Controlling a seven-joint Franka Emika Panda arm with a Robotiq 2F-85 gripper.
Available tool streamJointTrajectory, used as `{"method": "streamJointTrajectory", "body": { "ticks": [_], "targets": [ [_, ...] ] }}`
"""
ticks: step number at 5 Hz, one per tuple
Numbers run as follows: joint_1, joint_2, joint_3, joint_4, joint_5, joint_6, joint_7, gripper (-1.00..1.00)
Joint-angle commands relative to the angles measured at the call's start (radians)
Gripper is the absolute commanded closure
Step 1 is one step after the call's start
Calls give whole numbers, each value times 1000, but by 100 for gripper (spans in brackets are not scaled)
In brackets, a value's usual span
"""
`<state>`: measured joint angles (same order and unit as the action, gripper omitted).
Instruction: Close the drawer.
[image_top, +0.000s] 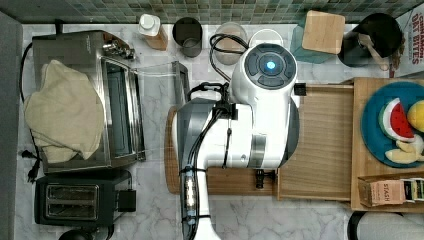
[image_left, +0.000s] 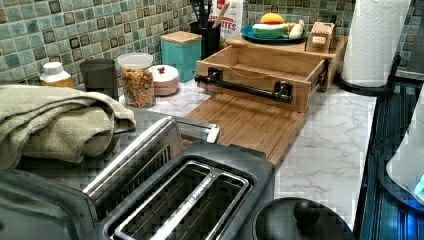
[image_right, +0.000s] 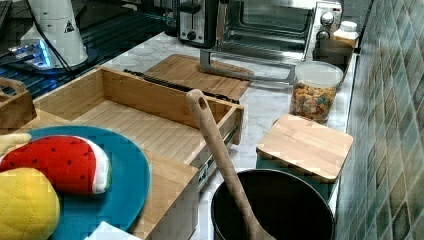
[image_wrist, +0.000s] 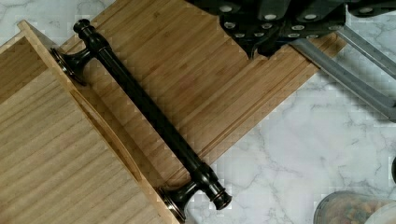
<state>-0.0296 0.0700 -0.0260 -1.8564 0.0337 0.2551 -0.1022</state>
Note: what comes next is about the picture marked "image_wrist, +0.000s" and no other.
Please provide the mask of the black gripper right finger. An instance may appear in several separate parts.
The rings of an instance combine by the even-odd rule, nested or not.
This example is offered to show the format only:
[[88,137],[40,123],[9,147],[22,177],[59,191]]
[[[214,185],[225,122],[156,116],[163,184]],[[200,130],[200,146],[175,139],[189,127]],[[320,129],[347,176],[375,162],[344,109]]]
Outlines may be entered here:
[[259,0],[258,18],[272,27],[258,53],[271,57],[297,38],[317,38],[342,28],[346,11],[369,18],[395,10],[395,0]]

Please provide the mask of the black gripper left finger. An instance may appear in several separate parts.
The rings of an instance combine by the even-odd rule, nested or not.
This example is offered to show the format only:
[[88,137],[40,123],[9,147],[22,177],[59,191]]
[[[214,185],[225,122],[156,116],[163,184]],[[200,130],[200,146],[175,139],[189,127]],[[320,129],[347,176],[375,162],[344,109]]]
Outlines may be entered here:
[[219,17],[224,32],[253,59],[255,53],[271,57],[281,47],[278,42],[285,25],[289,0],[186,0]]

